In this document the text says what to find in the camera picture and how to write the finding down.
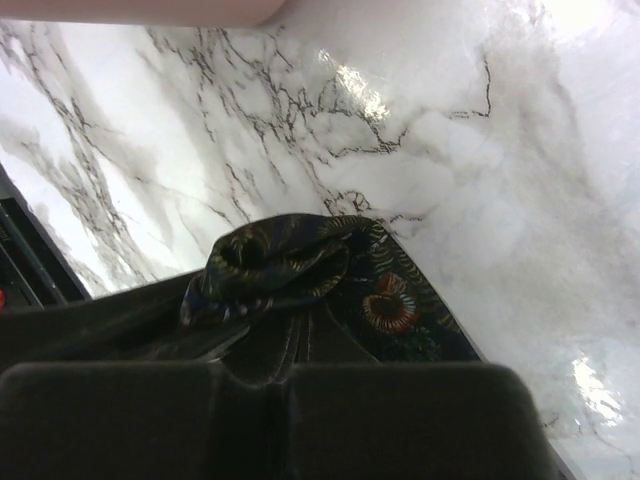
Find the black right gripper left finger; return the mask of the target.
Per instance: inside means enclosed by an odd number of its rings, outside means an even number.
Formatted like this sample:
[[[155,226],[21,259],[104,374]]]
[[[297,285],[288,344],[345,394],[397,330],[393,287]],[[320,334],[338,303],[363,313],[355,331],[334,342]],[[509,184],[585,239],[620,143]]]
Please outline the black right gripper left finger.
[[[168,349],[28,354],[1,375],[5,479],[286,479],[297,320]]]

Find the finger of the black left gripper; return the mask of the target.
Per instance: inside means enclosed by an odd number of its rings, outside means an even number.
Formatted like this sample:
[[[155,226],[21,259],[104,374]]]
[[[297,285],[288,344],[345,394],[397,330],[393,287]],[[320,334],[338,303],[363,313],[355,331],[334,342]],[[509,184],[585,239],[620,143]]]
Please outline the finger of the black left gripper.
[[[1,369],[20,363],[191,360],[215,355],[240,326],[187,327],[189,274],[118,294],[1,314]]]

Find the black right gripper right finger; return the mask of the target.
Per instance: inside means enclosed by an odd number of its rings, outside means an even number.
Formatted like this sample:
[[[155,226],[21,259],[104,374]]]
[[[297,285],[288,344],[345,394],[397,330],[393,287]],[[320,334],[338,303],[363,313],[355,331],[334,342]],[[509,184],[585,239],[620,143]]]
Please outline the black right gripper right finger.
[[[377,363],[323,309],[280,315],[283,479],[555,479],[532,396],[478,361]]]

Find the dark green nature-print tie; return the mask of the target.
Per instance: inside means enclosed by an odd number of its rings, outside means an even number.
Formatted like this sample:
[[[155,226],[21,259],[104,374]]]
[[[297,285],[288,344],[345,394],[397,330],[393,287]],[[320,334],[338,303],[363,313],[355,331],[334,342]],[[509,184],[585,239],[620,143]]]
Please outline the dark green nature-print tie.
[[[286,214],[219,238],[189,283],[189,328],[285,318],[324,326],[380,362],[468,362],[479,356],[434,287],[388,230],[356,215]]]

